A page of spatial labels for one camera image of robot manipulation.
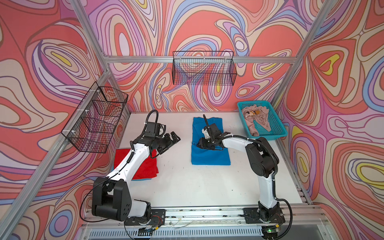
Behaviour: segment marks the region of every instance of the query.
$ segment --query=white tabletop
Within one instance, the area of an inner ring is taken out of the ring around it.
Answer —
[[[246,136],[238,113],[205,113],[207,118],[223,119],[224,131]],[[120,148],[130,148],[142,131],[147,114],[131,114]],[[191,163],[192,122],[203,113],[160,113],[158,122],[167,125],[181,141],[157,157],[159,173],[151,180],[132,181],[133,199],[145,200],[153,207],[191,207],[253,205],[260,198],[257,175],[251,170],[247,154],[229,149],[230,166],[202,166]],[[276,196],[289,203],[302,203],[296,186],[275,141],[269,141],[280,163],[276,175]]]

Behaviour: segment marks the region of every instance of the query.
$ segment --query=folded blue shirt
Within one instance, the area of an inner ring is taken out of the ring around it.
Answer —
[[[208,124],[215,123],[221,132],[223,130],[223,119],[209,118]],[[204,137],[201,130],[206,126],[204,118],[193,118],[192,124],[192,164],[193,165],[231,165],[228,148],[222,151],[201,149],[197,147],[200,138]]]

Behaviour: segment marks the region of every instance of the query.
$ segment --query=black mesh basket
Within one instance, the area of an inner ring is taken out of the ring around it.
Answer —
[[[174,51],[174,85],[234,85],[237,76],[232,51]]]
[[[80,152],[106,153],[127,101],[118,89],[98,87],[67,139]]]

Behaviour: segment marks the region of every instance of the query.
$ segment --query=folded red shirt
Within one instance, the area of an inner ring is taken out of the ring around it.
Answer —
[[[131,149],[117,149],[116,155],[115,155],[115,162],[113,164],[114,168],[116,168],[120,162],[127,156]],[[152,156],[156,156],[157,152],[156,150],[152,151]],[[156,177],[159,173],[159,170],[157,169],[157,160],[156,158],[150,158],[148,157],[144,162],[141,164],[139,169],[136,171],[135,175],[133,176],[132,180],[138,180],[138,179],[151,179],[153,177]]]

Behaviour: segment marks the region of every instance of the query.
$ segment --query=teal plastic basket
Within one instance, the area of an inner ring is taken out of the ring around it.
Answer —
[[[243,108],[250,107],[250,106],[264,106],[269,109],[268,112],[268,121],[271,126],[271,131],[268,132],[263,128],[260,124],[258,124],[255,120],[253,121],[253,124],[255,125],[255,128],[259,132],[259,136],[255,137],[252,136],[249,132],[248,126],[245,123],[245,119],[243,116],[243,113],[241,112]],[[244,101],[244,102],[238,102],[237,107],[239,108],[239,115],[241,122],[243,123],[243,127],[245,132],[247,133],[248,138],[259,138],[259,137],[265,137],[267,140],[276,140],[280,137],[287,136],[287,130],[285,129],[283,123],[280,121],[280,118],[277,116],[275,110],[273,109],[272,105],[268,101]]]

